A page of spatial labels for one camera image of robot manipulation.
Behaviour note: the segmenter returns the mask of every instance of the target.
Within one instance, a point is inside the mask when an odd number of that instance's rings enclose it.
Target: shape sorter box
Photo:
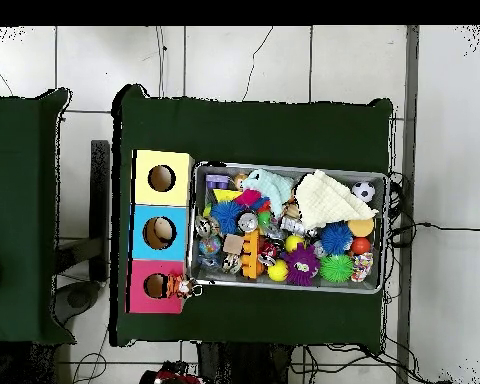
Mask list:
[[[186,153],[149,150],[132,153],[126,312],[181,313],[181,299],[152,298],[146,293],[144,282],[152,274],[186,274],[192,164]],[[153,178],[153,172],[159,172],[160,168],[170,178],[162,186],[160,180]],[[158,218],[170,225],[171,237],[150,245],[148,234],[157,232],[161,222]]]

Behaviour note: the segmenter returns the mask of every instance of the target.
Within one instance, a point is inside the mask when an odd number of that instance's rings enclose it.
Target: orange ball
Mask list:
[[[366,237],[356,237],[350,246],[350,250],[356,255],[362,255],[363,253],[369,252],[372,245]]]

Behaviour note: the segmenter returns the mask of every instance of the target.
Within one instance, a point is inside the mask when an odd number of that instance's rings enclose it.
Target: blue spiky ball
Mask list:
[[[342,255],[350,249],[352,232],[344,222],[327,224],[322,231],[322,247],[328,255]]]
[[[242,210],[243,207],[235,202],[220,202],[212,206],[210,215],[219,222],[222,234],[235,234],[236,218]]]

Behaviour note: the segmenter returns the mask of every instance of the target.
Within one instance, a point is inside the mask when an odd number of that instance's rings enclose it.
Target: metal tray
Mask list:
[[[370,235],[369,239],[372,242],[374,249],[374,264],[372,271],[367,278],[360,283],[348,281],[344,283],[333,283],[323,279],[319,274],[313,278],[313,286],[302,287],[293,286],[290,284],[276,283],[266,275],[263,274],[256,280],[249,280],[241,275],[241,271],[236,274],[226,274],[221,270],[212,271],[205,266],[201,266],[197,261],[199,255],[199,247],[196,241],[198,236],[194,230],[194,221],[204,209],[205,204],[209,201],[210,193],[206,187],[205,177],[207,174],[221,174],[229,175],[233,178],[239,173],[249,175],[255,169],[266,169],[283,175],[291,177],[295,182],[299,181],[305,174],[315,172],[311,168],[291,168],[279,166],[265,166],[265,165],[245,165],[237,163],[216,163],[216,162],[197,162],[192,171],[192,190],[194,195],[194,204],[190,211],[190,234],[189,246],[187,255],[187,270],[190,276],[198,280],[201,284],[217,284],[225,286],[238,287],[252,287],[252,288],[270,288],[278,290],[306,290],[306,291],[321,291],[321,292],[344,292],[357,294],[375,294],[381,288],[384,281],[385,272],[385,251],[386,251],[386,235],[388,225],[388,206],[389,206],[389,179],[380,173],[373,172],[355,172],[355,171],[337,171],[326,170],[323,171],[336,179],[337,181],[352,187],[358,181],[369,181],[375,186],[375,195],[368,205],[377,209],[379,212],[375,216],[375,230]]]

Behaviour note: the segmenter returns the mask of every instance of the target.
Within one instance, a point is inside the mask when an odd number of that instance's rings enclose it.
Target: green cloth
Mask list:
[[[119,118],[114,122],[114,151],[121,151],[120,158],[114,156],[114,166],[121,161],[121,197],[113,205],[113,215],[120,207],[118,303],[114,305],[118,343],[130,339],[336,342],[362,343],[378,351],[381,291],[360,295],[207,286],[202,296],[185,303],[180,315],[124,312],[133,149],[186,152],[196,161],[387,173],[392,105],[387,99],[372,103],[149,99],[140,86],[125,87],[114,105],[118,111],[121,106],[122,114],[122,122]],[[111,326],[116,328],[112,315]]]
[[[0,98],[0,341],[73,342],[52,319],[56,131],[68,99]]]

